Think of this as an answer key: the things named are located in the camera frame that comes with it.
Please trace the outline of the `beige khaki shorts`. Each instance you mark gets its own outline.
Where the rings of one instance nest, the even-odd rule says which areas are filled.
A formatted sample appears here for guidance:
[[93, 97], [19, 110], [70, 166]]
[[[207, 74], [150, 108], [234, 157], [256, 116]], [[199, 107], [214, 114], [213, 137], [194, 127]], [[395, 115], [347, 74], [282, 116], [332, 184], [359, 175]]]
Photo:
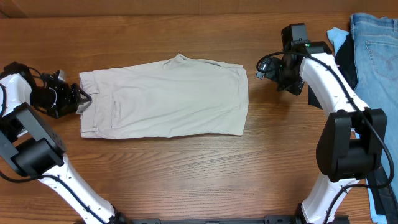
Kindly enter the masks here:
[[91, 96], [81, 111], [84, 138], [240, 136], [249, 106], [242, 65], [182, 54], [159, 62], [80, 73]]

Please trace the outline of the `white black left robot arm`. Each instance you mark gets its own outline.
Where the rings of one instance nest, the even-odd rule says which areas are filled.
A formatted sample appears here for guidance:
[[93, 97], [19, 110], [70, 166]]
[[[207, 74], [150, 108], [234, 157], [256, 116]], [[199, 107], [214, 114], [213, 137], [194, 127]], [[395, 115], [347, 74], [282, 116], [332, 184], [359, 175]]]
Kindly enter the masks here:
[[1, 72], [1, 157], [20, 176], [13, 183], [38, 180], [61, 196], [85, 223], [130, 223], [99, 196], [69, 161], [60, 136], [40, 117], [77, 113], [91, 101], [78, 84], [69, 85], [62, 70], [40, 73], [12, 62]]

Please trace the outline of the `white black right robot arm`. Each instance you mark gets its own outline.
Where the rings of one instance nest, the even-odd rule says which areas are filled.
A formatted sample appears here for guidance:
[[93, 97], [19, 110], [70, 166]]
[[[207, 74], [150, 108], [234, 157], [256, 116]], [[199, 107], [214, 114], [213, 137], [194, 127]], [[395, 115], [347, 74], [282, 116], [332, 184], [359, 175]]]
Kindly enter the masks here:
[[335, 212], [352, 188], [376, 170], [383, 153], [387, 117], [371, 109], [349, 86], [329, 46], [308, 39], [305, 24], [281, 31], [283, 50], [261, 58], [256, 76], [277, 83], [278, 91], [299, 95], [304, 84], [312, 90], [327, 121], [316, 148], [320, 175], [310, 195], [294, 215], [267, 215], [264, 223], [349, 223]]

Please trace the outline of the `light blue garment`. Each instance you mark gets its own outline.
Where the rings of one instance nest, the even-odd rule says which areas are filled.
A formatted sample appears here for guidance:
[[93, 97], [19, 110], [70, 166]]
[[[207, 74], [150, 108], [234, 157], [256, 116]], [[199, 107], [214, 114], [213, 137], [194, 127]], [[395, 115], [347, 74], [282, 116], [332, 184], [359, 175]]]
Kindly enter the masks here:
[[350, 35], [349, 32], [345, 30], [341, 30], [337, 27], [334, 27], [326, 32], [327, 37], [331, 44], [333, 45], [335, 54], [338, 53], [340, 47], [344, 44], [347, 36]]

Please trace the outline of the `blue denim jeans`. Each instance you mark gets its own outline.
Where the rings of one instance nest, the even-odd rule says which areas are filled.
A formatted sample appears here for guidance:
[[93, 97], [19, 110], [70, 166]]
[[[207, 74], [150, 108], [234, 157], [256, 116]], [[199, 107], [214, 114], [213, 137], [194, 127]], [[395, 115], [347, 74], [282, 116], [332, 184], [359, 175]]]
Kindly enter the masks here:
[[370, 14], [351, 15], [355, 93], [372, 109], [387, 116], [384, 142], [397, 171], [397, 19]]

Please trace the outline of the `brown cardboard backboard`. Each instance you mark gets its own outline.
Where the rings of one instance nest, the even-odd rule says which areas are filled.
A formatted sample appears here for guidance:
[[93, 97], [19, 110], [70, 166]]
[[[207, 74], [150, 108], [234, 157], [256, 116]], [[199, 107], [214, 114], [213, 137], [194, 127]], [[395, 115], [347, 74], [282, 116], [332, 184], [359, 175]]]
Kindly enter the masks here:
[[1, 0], [10, 18], [396, 11], [396, 0]]

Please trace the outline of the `black printed t-shirt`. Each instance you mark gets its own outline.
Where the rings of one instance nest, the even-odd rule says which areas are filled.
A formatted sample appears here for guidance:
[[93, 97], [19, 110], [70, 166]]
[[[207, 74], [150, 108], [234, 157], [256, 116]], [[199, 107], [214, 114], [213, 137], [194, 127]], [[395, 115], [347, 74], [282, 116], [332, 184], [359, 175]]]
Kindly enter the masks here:
[[[336, 64], [342, 69], [341, 73], [354, 90], [358, 85], [358, 78], [356, 73], [356, 67], [354, 63], [354, 42], [351, 34], [343, 34], [342, 43], [338, 43], [337, 37], [330, 37], [330, 42], [334, 43], [335, 61]], [[372, 171], [366, 177], [367, 184], [378, 184], [387, 180], [386, 173], [382, 167]], [[387, 212], [383, 205], [381, 197], [381, 189], [370, 189], [369, 203], [370, 212], [373, 222], [382, 223], [386, 221]]]

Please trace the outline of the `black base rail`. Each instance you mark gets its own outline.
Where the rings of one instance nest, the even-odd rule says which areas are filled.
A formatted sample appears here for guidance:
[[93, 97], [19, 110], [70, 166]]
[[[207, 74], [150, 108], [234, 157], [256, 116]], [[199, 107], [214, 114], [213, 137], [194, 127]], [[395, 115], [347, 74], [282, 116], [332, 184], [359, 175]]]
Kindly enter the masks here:
[[189, 220], [160, 220], [141, 219], [130, 220], [130, 224], [294, 224], [302, 223], [294, 215], [266, 215], [264, 218], [228, 218], [228, 219], [189, 219]]

